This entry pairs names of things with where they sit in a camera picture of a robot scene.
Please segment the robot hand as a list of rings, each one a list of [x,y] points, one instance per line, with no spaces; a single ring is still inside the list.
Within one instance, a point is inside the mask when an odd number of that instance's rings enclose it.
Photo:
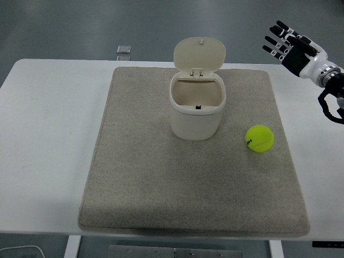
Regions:
[[[301,78],[316,78],[329,66],[327,53],[308,37],[299,34],[282,21],[270,28],[277,40],[266,36],[269,45],[262,48],[281,61],[281,64],[292,74]]]

